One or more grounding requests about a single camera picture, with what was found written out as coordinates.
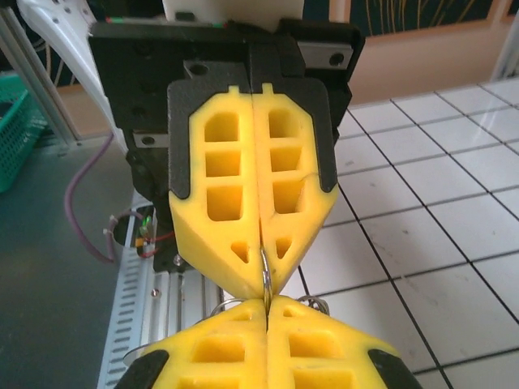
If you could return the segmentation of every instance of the yellow foam pad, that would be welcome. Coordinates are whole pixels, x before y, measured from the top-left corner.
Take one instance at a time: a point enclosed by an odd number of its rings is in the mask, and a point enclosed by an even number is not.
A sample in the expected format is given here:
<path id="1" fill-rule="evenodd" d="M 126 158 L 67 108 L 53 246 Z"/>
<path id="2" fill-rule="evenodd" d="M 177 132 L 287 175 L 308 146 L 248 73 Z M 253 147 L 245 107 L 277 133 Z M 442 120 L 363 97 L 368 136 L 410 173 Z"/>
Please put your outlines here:
<path id="1" fill-rule="evenodd" d="M 367 352 L 397 352 L 288 297 L 250 300 L 148 347 L 165 350 L 153 389 L 386 389 Z"/>
<path id="2" fill-rule="evenodd" d="M 231 87 L 191 115 L 191 195 L 169 194 L 179 254 L 242 298 L 264 294 L 261 246 L 282 290 L 338 193 L 320 188 L 311 116 L 263 90 Z"/>
<path id="3" fill-rule="evenodd" d="M 311 116 L 271 84 L 252 95 L 261 237 L 279 293 L 331 211 L 338 186 L 320 187 Z"/>
<path id="4" fill-rule="evenodd" d="M 148 347 L 169 359 L 153 389 L 267 387 L 264 303 L 250 300 Z"/>
<path id="5" fill-rule="evenodd" d="M 169 193 L 178 253 L 238 297 L 263 295 L 251 95 L 213 96 L 190 117 L 191 195 Z"/>
<path id="6" fill-rule="evenodd" d="M 398 356 L 389 344 L 288 297 L 268 315 L 268 387 L 386 389 L 367 352 Z"/>

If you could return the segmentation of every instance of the key ring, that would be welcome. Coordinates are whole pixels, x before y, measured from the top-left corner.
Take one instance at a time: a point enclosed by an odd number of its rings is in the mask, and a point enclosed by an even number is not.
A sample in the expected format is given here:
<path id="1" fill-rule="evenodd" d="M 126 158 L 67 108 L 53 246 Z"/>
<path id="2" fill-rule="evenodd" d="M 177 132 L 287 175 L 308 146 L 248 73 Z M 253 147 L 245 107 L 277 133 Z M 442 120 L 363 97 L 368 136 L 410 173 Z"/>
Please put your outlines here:
<path id="1" fill-rule="evenodd" d="M 229 300 L 225 300 L 225 301 L 221 302 L 220 304 L 218 304 L 217 306 L 215 306 L 214 310 L 212 310 L 209 317 L 211 318 L 212 316 L 217 314 L 219 310 L 221 310 L 224 306 L 227 306 L 228 304 L 232 304 L 234 302 L 244 302 L 244 301 L 245 301 L 244 298 L 230 298 Z"/>
<path id="2" fill-rule="evenodd" d="M 318 311 L 322 312 L 323 314 L 327 314 L 328 316 L 330 315 L 330 307 L 328 306 L 328 303 L 325 300 L 323 300 L 322 298 L 314 297 L 314 296 L 303 296 L 303 297 L 298 298 L 298 301 L 299 302 L 307 301 L 308 305 L 314 309 L 315 309 L 314 304 L 317 304 L 316 309 Z"/>
<path id="3" fill-rule="evenodd" d="M 270 305 L 272 304 L 272 277 L 270 275 L 270 267 L 268 266 L 267 253 L 265 249 L 261 247 L 261 261 L 263 263 L 263 301 L 265 304 L 265 310 L 270 311 Z"/>

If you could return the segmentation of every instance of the red wire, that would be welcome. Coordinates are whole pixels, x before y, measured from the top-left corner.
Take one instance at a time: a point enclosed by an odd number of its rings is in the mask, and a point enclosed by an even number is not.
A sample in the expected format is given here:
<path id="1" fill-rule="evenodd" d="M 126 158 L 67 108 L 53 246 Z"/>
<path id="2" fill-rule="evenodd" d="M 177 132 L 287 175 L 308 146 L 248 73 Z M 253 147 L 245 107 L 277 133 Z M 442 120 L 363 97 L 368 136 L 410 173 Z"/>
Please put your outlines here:
<path id="1" fill-rule="evenodd" d="M 165 239 L 170 239 L 171 237 L 175 236 L 175 232 L 171 231 L 170 233 L 167 233 L 166 235 L 162 235 L 161 237 L 152 237 L 149 239 L 146 239 L 146 242 L 160 242 L 164 241 Z"/>
<path id="2" fill-rule="evenodd" d="M 147 259 L 147 258 L 151 258 L 153 255 L 155 255 L 157 253 L 157 249 L 155 249 L 154 251 L 149 251 L 148 253 L 142 253 L 142 254 L 139 254 L 139 257 L 140 258 L 144 258 L 144 259 Z"/>
<path id="3" fill-rule="evenodd" d="M 167 233 L 166 235 L 162 235 L 161 237 L 147 238 L 146 242 L 147 243 L 160 242 L 160 241 L 164 241 L 165 239 L 170 239 L 171 237 L 174 237 L 174 236 L 175 236 L 175 232 L 171 231 L 170 233 Z M 147 259 L 147 258 L 150 258 L 153 255 L 155 255 L 157 252 L 158 252 L 158 249 L 155 249 L 153 251 L 149 251 L 148 253 L 139 254 L 139 257 L 143 258 L 143 259 Z"/>

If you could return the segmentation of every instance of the green basket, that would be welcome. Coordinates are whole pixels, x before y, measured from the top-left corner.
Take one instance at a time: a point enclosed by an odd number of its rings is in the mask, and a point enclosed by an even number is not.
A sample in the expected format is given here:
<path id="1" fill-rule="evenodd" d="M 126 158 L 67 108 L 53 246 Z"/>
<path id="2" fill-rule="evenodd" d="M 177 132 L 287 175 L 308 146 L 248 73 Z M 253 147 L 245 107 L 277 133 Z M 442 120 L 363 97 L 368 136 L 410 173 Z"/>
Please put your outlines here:
<path id="1" fill-rule="evenodd" d="M 0 76 L 0 193 L 8 190 L 47 122 L 17 75 Z"/>

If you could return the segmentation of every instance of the white tile floor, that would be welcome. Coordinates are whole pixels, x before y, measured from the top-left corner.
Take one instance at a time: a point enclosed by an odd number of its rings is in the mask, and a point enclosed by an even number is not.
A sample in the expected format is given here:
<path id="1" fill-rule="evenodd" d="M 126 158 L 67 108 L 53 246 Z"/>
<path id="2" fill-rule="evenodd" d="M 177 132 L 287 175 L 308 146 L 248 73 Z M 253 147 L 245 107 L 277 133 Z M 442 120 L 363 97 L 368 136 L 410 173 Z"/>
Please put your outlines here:
<path id="1" fill-rule="evenodd" d="M 519 79 L 352 108 L 343 197 L 283 290 L 396 346 L 424 389 L 519 387 L 514 105 Z"/>

